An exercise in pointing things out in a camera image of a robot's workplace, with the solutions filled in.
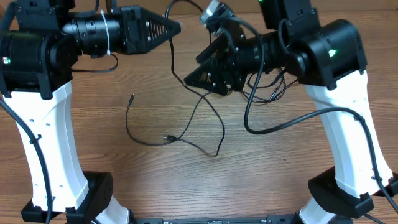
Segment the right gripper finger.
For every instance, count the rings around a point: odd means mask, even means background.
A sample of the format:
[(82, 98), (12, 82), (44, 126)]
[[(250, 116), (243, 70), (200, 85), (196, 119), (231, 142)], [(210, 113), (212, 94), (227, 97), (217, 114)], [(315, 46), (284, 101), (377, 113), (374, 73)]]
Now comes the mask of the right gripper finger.
[(220, 64), (233, 51), (233, 38), (228, 31), (222, 32), (196, 57), (199, 64)]
[(188, 86), (226, 96), (236, 90), (233, 68), (234, 61), (229, 57), (212, 56), (183, 80)]

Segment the black usb cable short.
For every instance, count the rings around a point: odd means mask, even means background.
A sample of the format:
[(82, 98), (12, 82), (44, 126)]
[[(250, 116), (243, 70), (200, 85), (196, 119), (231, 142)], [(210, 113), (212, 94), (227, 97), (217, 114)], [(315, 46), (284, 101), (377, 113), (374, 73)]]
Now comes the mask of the black usb cable short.
[(284, 68), (277, 68), (272, 72), (264, 74), (262, 78), (267, 78), (269, 82), (260, 81), (252, 103), (264, 105), (281, 99), (290, 87), (298, 83), (297, 79), (289, 82), (287, 79), (288, 76), (289, 74)]

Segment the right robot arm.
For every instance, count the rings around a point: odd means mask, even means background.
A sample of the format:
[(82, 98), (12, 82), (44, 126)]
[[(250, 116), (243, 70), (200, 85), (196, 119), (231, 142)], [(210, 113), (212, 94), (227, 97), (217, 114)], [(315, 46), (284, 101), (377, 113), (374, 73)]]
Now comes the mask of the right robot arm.
[(382, 155), (368, 101), (367, 60), (357, 28), (338, 19), (320, 24), (309, 0), (261, 1), (267, 34), (244, 35), (248, 24), (224, 3), (210, 2), (201, 23), (215, 35), (185, 78), (189, 86), (220, 95), (244, 88), (248, 75), (280, 68), (303, 84), (316, 110), (263, 130), (288, 128), (319, 116), (334, 165), (308, 181), (310, 201), (293, 215), (269, 215), (267, 223), (351, 223), (368, 216), (373, 197), (391, 202), (397, 174)]

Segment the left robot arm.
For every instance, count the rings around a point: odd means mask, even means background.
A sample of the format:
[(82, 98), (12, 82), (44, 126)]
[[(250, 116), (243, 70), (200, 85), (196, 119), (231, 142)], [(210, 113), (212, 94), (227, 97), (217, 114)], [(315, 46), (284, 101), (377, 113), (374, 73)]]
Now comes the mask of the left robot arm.
[(113, 196), (109, 172), (85, 172), (71, 117), (79, 56), (145, 54), (181, 31), (180, 24), (140, 6), (75, 12), (74, 1), (18, 0), (1, 21), (1, 107), (21, 135), (33, 194), (25, 222), (134, 223)]

